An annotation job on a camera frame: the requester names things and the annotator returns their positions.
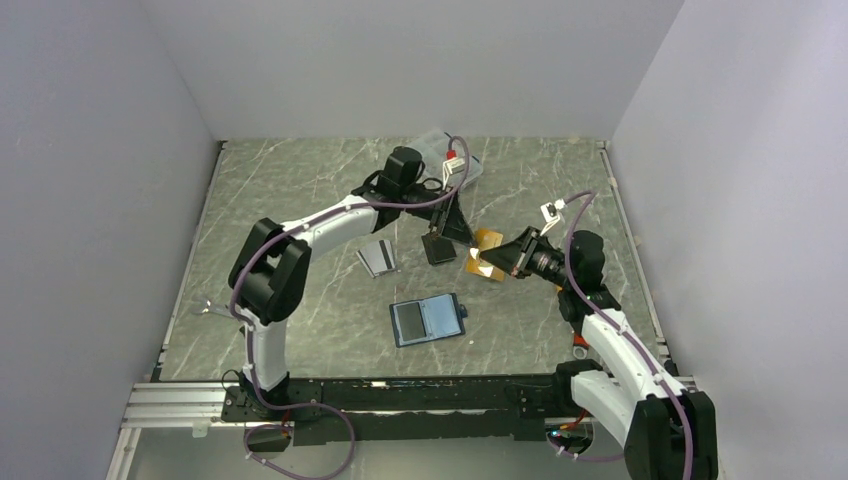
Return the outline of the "orange credit card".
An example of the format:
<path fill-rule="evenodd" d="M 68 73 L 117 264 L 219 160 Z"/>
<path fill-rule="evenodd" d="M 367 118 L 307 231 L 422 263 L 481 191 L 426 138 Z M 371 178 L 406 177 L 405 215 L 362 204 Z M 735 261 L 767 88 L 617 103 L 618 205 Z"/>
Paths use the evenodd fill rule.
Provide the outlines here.
<path fill-rule="evenodd" d="M 469 249 L 469 262 L 475 268 L 492 267 L 490 262 L 482 259 L 481 252 L 496 248 L 502 244 L 503 234 L 494 230 L 481 228 L 475 232 L 476 246 Z"/>

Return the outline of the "blue leather card holder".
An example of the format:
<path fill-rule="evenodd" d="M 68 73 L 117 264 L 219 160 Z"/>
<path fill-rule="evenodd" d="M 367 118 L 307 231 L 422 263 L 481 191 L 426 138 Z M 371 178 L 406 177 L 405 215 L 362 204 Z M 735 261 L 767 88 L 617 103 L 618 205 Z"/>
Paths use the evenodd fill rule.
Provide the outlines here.
<path fill-rule="evenodd" d="M 395 327 L 394 306 L 408 302 L 420 303 L 427 336 L 422 340 L 403 344 L 398 339 L 398 333 Z M 455 293 L 447 293 L 424 299 L 394 303 L 389 306 L 389 313 L 390 324 L 397 348 L 404 348 L 457 337 L 464 335 L 466 332 L 464 321 L 468 316 L 468 312 L 466 307 L 459 302 Z"/>

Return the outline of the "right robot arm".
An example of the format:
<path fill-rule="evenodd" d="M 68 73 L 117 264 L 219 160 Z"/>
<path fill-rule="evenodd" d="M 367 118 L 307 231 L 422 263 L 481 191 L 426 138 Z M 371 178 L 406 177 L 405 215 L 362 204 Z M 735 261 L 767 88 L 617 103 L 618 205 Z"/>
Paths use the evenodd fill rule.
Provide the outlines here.
<path fill-rule="evenodd" d="M 715 479 L 715 406 L 691 391 L 647 350 L 604 283 L 604 241 L 578 230 L 566 249 L 529 227 L 477 258 L 522 279 L 558 287 L 564 320 L 598 355 L 558 365 L 551 388 L 557 411 L 591 414 L 620 444 L 633 479 Z"/>

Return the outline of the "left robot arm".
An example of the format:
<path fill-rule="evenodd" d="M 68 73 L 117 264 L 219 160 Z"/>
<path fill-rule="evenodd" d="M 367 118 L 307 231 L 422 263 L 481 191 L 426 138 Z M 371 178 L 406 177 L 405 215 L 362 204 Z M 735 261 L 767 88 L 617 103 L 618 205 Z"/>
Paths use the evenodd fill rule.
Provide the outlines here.
<path fill-rule="evenodd" d="M 408 213 L 430 223 L 430 235 L 476 246 L 459 205 L 459 190 L 426 187 L 417 150 L 398 146 L 373 172 L 335 205 L 303 219 L 256 222 L 229 274 L 230 312 L 243 323 L 246 362 L 239 376 L 249 391 L 248 407 L 264 420 L 287 406 L 285 364 L 287 320 L 304 295 L 312 261 L 360 237 L 369 236 Z"/>

